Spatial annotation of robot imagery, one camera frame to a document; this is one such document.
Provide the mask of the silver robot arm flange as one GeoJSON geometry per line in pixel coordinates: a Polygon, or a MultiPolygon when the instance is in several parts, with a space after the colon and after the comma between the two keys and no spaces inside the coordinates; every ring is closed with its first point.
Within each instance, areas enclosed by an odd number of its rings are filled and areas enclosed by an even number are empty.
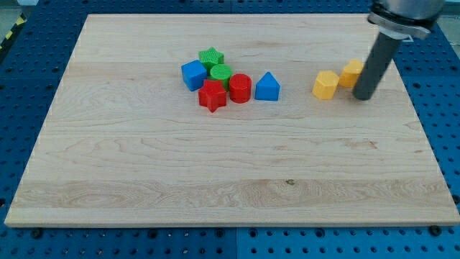
{"type": "Polygon", "coordinates": [[[367,20],[394,39],[425,40],[441,15],[445,0],[374,0],[367,20]]]}

